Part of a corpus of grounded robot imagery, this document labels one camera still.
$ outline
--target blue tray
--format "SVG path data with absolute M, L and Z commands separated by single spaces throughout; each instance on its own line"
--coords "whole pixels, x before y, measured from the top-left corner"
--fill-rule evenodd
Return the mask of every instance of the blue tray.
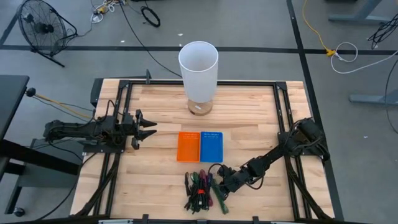
M 200 133 L 200 162 L 222 161 L 223 133 L 202 131 Z

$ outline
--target white cup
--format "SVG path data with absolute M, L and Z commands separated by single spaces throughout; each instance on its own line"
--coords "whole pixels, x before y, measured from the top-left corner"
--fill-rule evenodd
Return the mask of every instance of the white cup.
M 191 42 L 181 49 L 178 61 L 188 99 L 196 103 L 211 101 L 217 89 L 217 49 L 208 42 Z

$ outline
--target concrete floor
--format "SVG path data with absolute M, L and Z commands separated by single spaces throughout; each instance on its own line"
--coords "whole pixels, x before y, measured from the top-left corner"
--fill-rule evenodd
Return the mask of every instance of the concrete floor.
M 57 11 L 76 25 L 79 34 L 90 28 L 89 0 L 47 0 Z M 0 8 L 0 32 L 8 26 L 21 0 L 3 0 Z M 162 20 L 160 28 L 147 24 L 140 15 L 125 9 L 137 35 L 148 46 L 179 46 L 194 40 L 211 42 L 217 47 L 273 47 L 296 49 L 292 25 L 285 1 L 272 0 L 163 0 L 149 1 Z M 359 26 L 329 22 L 329 13 L 356 12 L 364 0 L 355 4 L 309 0 L 307 19 L 318 29 L 329 48 L 349 41 L 360 50 L 370 49 L 366 40 L 377 26 Z M 139 9 L 140 2 L 132 2 Z M 305 49 L 321 49 L 317 36 L 303 23 L 302 0 L 293 1 L 297 23 Z M 374 15 L 392 17 L 397 12 L 395 0 L 385 0 Z M 377 50 L 397 50 L 397 33 L 378 45 Z M 12 29 L 5 45 L 27 45 L 18 25 Z M 139 46 L 120 9 L 106 14 L 93 31 L 71 43 L 72 46 Z M 178 52 L 152 52 L 166 67 L 179 71 Z M 398 151 L 396 134 L 389 126 L 384 107 L 352 104 L 349 94 L 383 94 L 388 71 L 396 57 L 371 68 L 349 75 L 335 73 L 325 55 L 307 54 L 308 66 L 328 140 L 331 160 L 345 220 L 367 223 L 392 223 L 398 206 Z M 387 56 L 360 55 L 351 64 L 335 62 L 339 70 L 352 70 Z M 29 86 L 53 99 L 90 107 L 94 78 L 143 75 L 148 68 L 154 78 L 175 78 L 158 66 L 146 52 L 136 51 L 63 51 L 55 58 L 66 65 L 61 68 L 48 60 L 21 50 L 0 50 L 1 74 L 28 75 Z M 298 54 L 259 52 L 220 52 L 219 79 L 301 80 L 303 70 Z M 392 77 L 390 90 L 398 87 Z M 398 125 L 397 111 L 391 109 L 392 122 Z M 24 98 L 6 138 L 30 144 L 41 138 L 44 124 L 53 119 L 77 121 L 68 115 Z M 0 183 L 0 211 L 4 210 L 15 183 L 5 175 Z M 16 218 L 0 214 L 4 222 L 33 220 L 52 209 L 68 189 L 24 189 L 19 207 L 27 215 Z M 69 214 L 69 198 L 50 217 Z

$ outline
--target wooden tabletop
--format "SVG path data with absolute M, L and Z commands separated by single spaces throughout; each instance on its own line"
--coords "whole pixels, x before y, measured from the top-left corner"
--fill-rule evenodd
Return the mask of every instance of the wooden tabletop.
M 104 80 L 97 116 L 104 115 L 106 102 L 115 99 L 118 83 L 118 79 Z M 303 83 L 287 82 L 287 86 L 294 120 L 310 117 Z M 118 170 L 112 218 L 141 218 L 143 214 L 149 214 L 151 219 L 252 220 L 253 216 L 260 220 L 294 219 L 283 159 L 271 165 L 261 189 L 243 186 L 231 193 L 225 201 L 229 208 L 227 215 L 222 214 L 214 195 L 215 204 L 209 211 L 192 215 L 183 208 L 187 202 L 184 174 L 207 170 L 211 164 L 176 161 L 179 131 L 221 131 L 223 164 L 234 169 L 253 157 L 264 155 L 278 144 L 279 125 L 272 87 L 218 86 L 213 103 L 210 114 L 195 116 L 187 108 L 182 85 L 133 86 L 130 113 L 141 109 L 145 119 L 158 123 L 149 128 L 157 129 L 157 133 L 142 142 L 137 151 L 130 146 L 131 140 L 127 141 Z M 96 190 L 102 162 L 103 154 L 98 154 L 82 168 L 71 214 L 79 211 Z M 302 164 L 308 191 L 325 213 L 333 217 L 321 160 L 315 156 L 302 156 Z M 301 195 L 297 188 L 296 191 L 303 216 Z M 103 197 L 102 213 L 105 200 Z

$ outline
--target black fan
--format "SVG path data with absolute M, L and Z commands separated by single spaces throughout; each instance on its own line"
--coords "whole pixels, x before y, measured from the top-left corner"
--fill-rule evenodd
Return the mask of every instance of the black fan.
M 22 35 L 32 48 L 31 51 L 59 64 L 52 57 L 67 47 L 77 35 L 74 25 L 64 19 L 52 6 L 41 0 L 25 0 L 18 8 L 18 22 Z M 75 30 L 68 35 L 67 22 Z

